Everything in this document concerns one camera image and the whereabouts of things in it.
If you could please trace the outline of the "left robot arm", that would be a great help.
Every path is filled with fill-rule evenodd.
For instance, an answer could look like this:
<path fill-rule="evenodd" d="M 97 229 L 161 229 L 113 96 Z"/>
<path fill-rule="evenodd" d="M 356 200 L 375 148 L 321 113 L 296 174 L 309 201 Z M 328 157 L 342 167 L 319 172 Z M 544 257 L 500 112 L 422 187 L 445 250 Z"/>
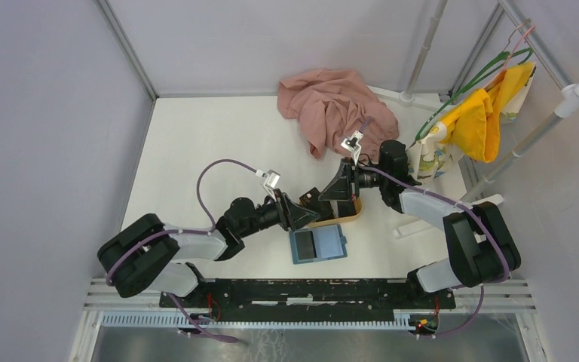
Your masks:
<path fill-rule="evenodd" d="M 105 242 L 96 257 L 106 272 L 106 284 L 120 297 L 157 290 L 194 308 L 205 301 L 207 288 L 190 259 L 228 260 L 242 251 L 246 237 L 273 226 L 297 231 L 319 218 L 317 211 L 275 189 L 260 205 L 249 198 L 234 199 L 212 231 L 176 227 L 147 213 Z"/>

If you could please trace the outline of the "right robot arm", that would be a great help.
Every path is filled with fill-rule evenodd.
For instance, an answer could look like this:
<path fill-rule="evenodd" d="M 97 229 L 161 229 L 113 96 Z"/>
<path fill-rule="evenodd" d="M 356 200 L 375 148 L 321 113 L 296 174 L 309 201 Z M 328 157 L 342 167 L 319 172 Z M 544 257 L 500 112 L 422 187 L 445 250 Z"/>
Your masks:
<path fill-rule="evenodd" d="M 344 139 L 342 147 L 351 155 L 342 159 L 321 201 L 352 201 L 361 189 L 377 188 L 387 207 L 445 235 L 447 258 L 407 274 L 410 305 L 423 308 L 440 290 L 505 281 L 520 267 L 520 252 L 496 203 L 462 203 L 423 189 L 409 175 L 406 147 L 396 140 L 380 145 L 378 163 L 360 162 L 359 136 Z"/>

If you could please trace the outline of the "blue card holder wallet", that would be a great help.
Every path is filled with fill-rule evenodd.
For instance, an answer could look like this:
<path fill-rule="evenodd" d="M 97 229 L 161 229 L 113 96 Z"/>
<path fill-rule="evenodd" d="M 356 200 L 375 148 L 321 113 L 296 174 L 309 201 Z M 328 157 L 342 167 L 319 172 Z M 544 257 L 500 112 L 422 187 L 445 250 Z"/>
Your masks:
<path fill-rule="evenodd" d="M 298 260 L 295 246 L 294 234 L 296 232 L 313 232 L 316 248 L 316 257 L 307 260 Z M 342 232 L 340 225 L 328 225 L 316 228 L 300 229 L 290 232 L 290 248 L 294 265 L 325 262 L 333 259 L 343 259 L 348 256 L 346 243 L 347 239 Z"/>

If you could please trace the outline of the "dark grey credit card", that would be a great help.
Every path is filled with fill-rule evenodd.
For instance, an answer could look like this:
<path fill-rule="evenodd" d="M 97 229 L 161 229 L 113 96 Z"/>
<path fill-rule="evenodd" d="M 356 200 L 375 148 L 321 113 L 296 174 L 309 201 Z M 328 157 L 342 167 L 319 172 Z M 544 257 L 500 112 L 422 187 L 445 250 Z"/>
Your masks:
<path fill-rule="evenodd" d="M 334 211 L 329 201 L 321 201 L 320 190 L 317 187 L 309 189 L 306 193 L 299 197 L 299 203 L 314 212 L 319 214 L 316 222 L 325 222 L 334 218 Z"/>

